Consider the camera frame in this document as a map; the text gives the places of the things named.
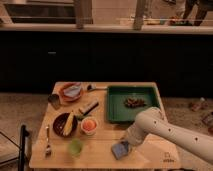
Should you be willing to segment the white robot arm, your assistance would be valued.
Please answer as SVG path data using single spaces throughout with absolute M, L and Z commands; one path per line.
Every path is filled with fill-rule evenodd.
M 213 165 L 213 137 L 168 123 L 157 107 L 138 113 L 125 131 L 124 139 L 132 146 L 139 146 L 149 134 L 162 137 Z

